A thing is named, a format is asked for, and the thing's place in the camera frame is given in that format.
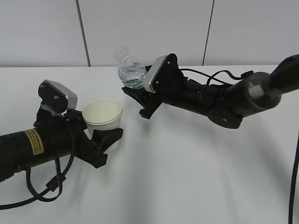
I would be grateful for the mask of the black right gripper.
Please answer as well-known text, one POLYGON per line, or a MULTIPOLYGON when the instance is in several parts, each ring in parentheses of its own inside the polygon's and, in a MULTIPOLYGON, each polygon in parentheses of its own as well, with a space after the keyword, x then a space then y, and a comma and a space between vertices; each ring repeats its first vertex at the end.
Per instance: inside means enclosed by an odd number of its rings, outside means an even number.
MULTIPOLYGON (((148 73, 150 68, 151 65, 145 66, 145 72, 148 73)), ((175 77, 172 83, 162 87, 156 93, 147 92, 144 88, 132 89, 122 87, 121 89, 126 95, 143 106, 139 112, 141 117, 150 119, 161 104, 168 104, 185 110, 189 109, 188 97, 186 96, 187 90, 185 89, 187 80, 188 78, 183 75, 179 68, 178 76, 175 77)))

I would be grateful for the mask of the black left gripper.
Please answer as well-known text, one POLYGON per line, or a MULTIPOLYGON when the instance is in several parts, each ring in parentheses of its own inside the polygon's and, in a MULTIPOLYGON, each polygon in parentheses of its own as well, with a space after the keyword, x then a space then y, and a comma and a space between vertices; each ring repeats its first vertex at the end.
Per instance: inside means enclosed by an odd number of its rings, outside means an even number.
POLYGON ((106 165, 107 154, 115 150, 123 136, 122 128, 94 130, 92 140, 85 134, 87 129, 82 112, 70 109, 61 114, 47 105, 41 105, 34 127, 40 133, 45 152, 52 158, 73 155, 95 168, 106 165))

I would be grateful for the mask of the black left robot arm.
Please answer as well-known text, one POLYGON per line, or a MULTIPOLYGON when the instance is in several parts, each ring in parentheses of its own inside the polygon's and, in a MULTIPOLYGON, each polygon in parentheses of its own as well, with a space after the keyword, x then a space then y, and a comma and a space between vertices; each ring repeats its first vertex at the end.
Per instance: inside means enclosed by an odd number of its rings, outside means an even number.
POLYGON ((33 129, 0 137, 0 180, 72 151, 75 157, 95 168, 104 166, 106 151, 122 138, 123 129, 95 130, 92 139, 88 139, 86 129, 81 111, 67 110, 63 115, 53 116, 39 109, 33 129))

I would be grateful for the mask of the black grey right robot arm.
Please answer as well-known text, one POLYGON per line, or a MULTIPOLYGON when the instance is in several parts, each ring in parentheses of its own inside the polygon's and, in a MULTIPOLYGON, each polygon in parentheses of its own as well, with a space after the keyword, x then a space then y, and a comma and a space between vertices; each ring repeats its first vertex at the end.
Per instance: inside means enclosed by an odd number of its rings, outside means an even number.
POLYGON ((141 106, 149 119, 161 104, 194 112, 228 129, 239 128, 243 118, 276 107, 283 94, 299 88, 299 57, 283 60, 272 73, 247 71, 235 84, 198 83, 185 77, 178 58, 171 53, 148 66, 141 89, 123 87, 125 94, 141 106))

